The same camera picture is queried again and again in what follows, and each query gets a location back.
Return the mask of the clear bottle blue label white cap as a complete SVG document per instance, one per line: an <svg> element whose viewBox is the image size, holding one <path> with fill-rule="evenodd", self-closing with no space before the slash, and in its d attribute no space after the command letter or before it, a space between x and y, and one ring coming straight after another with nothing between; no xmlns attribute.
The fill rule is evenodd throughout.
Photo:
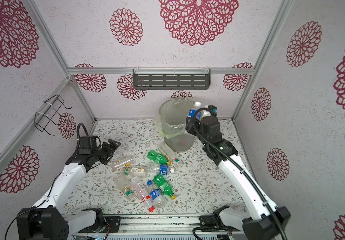
<svg viewBox="0 0 345 240"><path fill-rule="evenodd" d="M198 114L196 115L195 119L198 121L200 121L204 117L210 116L211 115L210 112L208 112L206 110L199 111L201 106L202 106L202 104L200 102L195 102L194 107L189 110L187 117L192 118L196 112L198 112Z"/></svg>

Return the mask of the blue pink Fiji bottle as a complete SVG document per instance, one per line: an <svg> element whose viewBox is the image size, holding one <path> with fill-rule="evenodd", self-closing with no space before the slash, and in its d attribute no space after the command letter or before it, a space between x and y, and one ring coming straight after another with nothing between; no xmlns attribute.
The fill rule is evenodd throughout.
<svg viewBox="0 0 345 240"><path fill-rule="evenodd" d="M189 145L190 139L184 135L176 136L174 138L176 148L186 148Z"/></svg>

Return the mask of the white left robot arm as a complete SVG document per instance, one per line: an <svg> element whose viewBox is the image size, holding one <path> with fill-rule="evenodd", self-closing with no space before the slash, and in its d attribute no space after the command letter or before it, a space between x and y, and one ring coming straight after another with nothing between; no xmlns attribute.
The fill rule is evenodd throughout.
<svg viewBox="0 0 345 240"><path fill-rule="evenodd" d="M17 217L21 240L67 240L81 230L101 232L106 226L102 209L90 208L76 215L62 215L63 207L78 182L95 163L107 165L121 143L112 139L101 142L97 136L77 139L73 155L66 161L61 173L49 190L29 209L22 209Z"/></svg>

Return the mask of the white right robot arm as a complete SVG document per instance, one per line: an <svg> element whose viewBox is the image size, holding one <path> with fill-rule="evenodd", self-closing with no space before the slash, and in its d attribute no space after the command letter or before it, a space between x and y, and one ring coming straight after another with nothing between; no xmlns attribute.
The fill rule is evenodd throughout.
<svg viewBox="0 0 345 240"><path fill-rule="evenodd" d="M285 227L291 217L289 210L278 207L267 196L245 167L233 144L222 137L217 107L208 105L203 108L200 102L196 102L188 112L184 132L200 140L208 158L230 179L248 209L248 213L243 213L223 206L213 213L215 223L194 228L194 236L197 236L197 231L237 231L248 240L271 240L277 235L286 240Z"/></svg>

